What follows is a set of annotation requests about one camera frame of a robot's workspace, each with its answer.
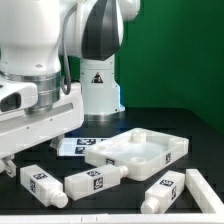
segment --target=white tray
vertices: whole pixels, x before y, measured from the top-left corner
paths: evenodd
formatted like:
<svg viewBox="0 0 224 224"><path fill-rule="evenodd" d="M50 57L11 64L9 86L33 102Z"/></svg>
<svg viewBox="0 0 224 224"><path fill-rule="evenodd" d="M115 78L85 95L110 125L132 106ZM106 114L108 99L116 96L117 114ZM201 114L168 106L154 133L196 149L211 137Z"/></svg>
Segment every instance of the white tray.
<svg viewBox="0 0 224 224"><path fill-rule="evenodd" d="M93 166L127 166L128 178L144 181L188 153L189 140L136 128L86 149Z"/></svg>

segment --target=white plastic block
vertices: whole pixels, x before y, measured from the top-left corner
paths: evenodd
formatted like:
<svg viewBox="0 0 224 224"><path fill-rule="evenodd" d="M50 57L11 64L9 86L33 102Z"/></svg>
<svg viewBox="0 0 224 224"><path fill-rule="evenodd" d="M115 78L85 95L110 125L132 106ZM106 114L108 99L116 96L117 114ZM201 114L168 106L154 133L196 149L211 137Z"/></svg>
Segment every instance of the white plastic block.
<svg viewBox="0 0 224 224"><path fill-rule="evenodd" d="M136 128L88 148L93 166L128 167L128 178L144 181L188 153L189 140Z"/></svg>
<svg viewBox="0 0 224 224"><path fill-rule="evenodd" d="M20 180L21 184L45 206L63 208L68 203L63 185L37 165L21 168Z"/></svg>
<svg viewBox="0 0 224 224"><path fill-rule="evenodd" d="M4 224L223 224L215 214L0 216Z"/></svg>
<svg viewBox="0 0 224 224"><path fill-rule="evenodd" d="M168 171L145 193L143 214L162 214L184 190L185 174Z"/></svg>
<svg viewBox="0 0 224 224"><path fill-rule="evenodd" d="M186 172L186 186L203 213L224 214L224 205L197 169Z"/></svg>
<svg viewBox="0 0 224 224"><path fill-rule="evenodd" d="M128 173L126 167L106 165L65 178L65 193L73 200L120 184Z"/></svg>

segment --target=white foam block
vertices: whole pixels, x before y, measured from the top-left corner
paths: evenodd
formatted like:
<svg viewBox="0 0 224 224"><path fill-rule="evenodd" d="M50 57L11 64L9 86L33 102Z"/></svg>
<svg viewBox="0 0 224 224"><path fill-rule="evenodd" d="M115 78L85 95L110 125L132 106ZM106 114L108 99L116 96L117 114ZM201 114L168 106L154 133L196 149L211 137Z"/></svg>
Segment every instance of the white foam block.
<svg viewBox="0 0 224 224"><path fill-rule="evenodd" d="M186 171L186 186L203 213L224 214L224 205L197 169Z"/></svg>

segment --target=white rectangular block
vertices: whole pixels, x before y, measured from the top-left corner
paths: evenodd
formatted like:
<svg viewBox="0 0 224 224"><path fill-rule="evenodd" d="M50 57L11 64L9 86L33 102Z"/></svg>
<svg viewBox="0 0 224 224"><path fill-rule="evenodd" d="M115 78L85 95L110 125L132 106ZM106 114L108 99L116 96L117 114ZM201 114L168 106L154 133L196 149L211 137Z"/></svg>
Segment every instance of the white rectangular block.
<svg viewBox="0 0 224 224"><path fill-rule="evenodd" d="M162 214L184 190L185 174L168 171L145 193L143 214Z"/></svg>
<svg viewBox="0 0 224 224"><path fill-rule="evenodd" d="M186 171L186 186L203 213L224 215L224 205L197 169Z"/></svg>
<svg viewBox="0 0 224 224"><path fill-rule="evenodd" d="M65 178L65 193L73 200L120 184L123 169L106 165Z"/></svg>
<svg viewBox="0 0 224 224"><path fill-rule="evenodd" d="M20 181L45 206L63 208L68 203L63 185L37 165L21 168Z"/></svg>

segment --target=warning label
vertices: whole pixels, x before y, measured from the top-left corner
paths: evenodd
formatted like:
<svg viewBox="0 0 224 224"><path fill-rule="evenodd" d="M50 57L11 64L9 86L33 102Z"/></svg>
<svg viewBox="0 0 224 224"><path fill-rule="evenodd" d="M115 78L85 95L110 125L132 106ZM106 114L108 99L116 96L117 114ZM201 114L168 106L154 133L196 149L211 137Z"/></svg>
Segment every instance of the warning label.
<svg viewBox="0 0 224 224"><path fill-rule="evenodd" d="M102 84L103 83L103 80L102 80L99 72L96 73L92 83L98 83L98 84Z"/></svg>

